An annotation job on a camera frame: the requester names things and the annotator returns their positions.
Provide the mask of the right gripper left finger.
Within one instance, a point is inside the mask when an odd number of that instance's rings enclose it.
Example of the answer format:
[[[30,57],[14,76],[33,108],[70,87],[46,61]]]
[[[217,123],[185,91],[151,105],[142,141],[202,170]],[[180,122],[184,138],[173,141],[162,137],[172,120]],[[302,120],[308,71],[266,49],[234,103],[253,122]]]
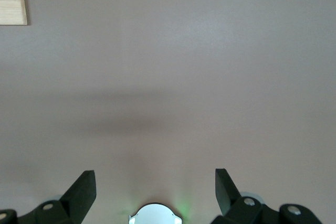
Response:
[[[58,200],[48,200],[23,216],[2,209],[1,223],[82,223],[95,199],[95,173],[86,170]]]

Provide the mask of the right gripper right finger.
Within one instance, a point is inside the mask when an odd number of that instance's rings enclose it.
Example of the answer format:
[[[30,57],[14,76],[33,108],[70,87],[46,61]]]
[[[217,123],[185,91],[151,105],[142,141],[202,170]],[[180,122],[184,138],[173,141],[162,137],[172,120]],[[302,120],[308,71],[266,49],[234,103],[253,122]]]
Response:
[[[214,224],[321,224],[308,208],[283,204],[278,211],[252,196],[242,196],[226,169],[215,170],[215,194],[221,210]]]

